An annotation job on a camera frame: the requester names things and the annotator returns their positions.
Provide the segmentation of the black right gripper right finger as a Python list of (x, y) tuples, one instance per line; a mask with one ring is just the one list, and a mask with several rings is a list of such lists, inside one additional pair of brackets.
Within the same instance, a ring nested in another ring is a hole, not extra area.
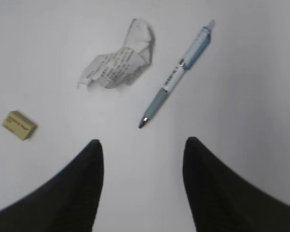
[(290, 232), (290, 206), (256, 188), (189, 137), (183, 181), (198, 232)]

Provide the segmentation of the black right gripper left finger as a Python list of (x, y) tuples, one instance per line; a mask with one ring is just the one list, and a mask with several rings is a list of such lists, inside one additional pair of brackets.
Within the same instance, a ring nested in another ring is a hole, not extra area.
[(0, 210), (0, 232), (91, 232), (103, 176), (102, 145), (92, 140), (52, 179)]

